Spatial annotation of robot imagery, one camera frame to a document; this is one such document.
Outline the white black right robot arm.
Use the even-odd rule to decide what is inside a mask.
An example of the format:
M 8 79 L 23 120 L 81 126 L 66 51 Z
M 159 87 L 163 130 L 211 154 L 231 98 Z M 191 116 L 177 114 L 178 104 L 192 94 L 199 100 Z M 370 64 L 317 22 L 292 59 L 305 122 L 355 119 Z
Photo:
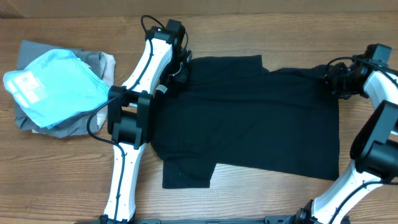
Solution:
M 355 137 L 351 161 L 333 185 L 310 200 L 284 223 L 347 223 L 346 214 L 368 193 L 395 185 L 397 177 L 397 71 L 388 67 L 392 49 L 383 44 L 367 46 L 353 55 L 350 66 L 338 57 L 326 66 L 325 81 L 338 98 L 361 95 L 371 100 L 374 113 Z

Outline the black t-shirt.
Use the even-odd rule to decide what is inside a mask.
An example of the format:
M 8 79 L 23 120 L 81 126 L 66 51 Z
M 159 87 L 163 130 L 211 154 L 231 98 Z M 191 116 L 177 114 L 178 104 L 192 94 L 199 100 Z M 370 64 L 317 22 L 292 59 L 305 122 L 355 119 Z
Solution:
M 270 71 L 259 55 L 202 57 L 187 87 L 159 87 L 152 147 L 165 189 L 207 188 L 217 164 L 339 176 L 339 107 L 325 66 Z

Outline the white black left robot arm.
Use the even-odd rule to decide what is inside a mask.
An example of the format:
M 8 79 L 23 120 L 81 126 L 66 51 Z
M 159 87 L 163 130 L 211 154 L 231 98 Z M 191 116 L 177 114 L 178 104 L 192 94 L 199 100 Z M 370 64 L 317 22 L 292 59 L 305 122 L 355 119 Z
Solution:
M 114 165 L 109 199 L 98 223 L 133 223 L 139 166 L 154 133 L 155 94 L 180 90 L 188 81 L 188 34 L 169 20 L 145 31 L 146 46 L 131 76 L 108 93 L 108 133 Z

